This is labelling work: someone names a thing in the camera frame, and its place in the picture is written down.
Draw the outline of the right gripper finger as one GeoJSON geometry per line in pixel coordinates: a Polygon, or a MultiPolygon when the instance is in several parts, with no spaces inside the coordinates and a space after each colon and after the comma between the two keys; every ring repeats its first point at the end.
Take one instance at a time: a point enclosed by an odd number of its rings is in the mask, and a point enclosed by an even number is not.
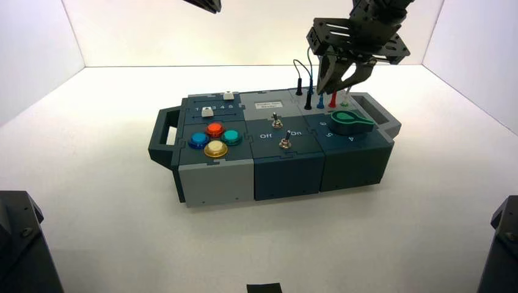
{"type": "Polygon", "coordinates": [[[317,94],[330,94],[348,87],[342,80],[343,75],[348,70],[347,59],[325,55],[321,56],[319,61],[317,94]]]}
{"type": "Polygon", "coordinates": [[[353,74],[342,82],[343,89],[350,88],[366,81],[372,74],[375,62],[355,63],[353,74]]]}

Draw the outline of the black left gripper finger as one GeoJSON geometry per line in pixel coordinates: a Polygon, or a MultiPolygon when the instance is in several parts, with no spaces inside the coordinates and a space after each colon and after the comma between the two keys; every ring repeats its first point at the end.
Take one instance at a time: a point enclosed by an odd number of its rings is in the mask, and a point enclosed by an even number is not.
{"type": "Polygon", "coordinates": [[[203,10],[211,13],[219,13],[222,8],[221,0],[185,0],[203,10]]]}

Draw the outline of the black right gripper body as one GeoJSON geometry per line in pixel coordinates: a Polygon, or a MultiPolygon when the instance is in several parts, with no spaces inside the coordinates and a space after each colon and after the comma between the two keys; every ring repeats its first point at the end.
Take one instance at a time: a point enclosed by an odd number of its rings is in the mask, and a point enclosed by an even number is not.
{"type": "Polygon", "coordinates": [[[307,34],[312,53],[366,61],[398,64],[410,55],[409,48],[397,34],[401,26],[391,26],[369,18],[315,18],[307,34]]]}

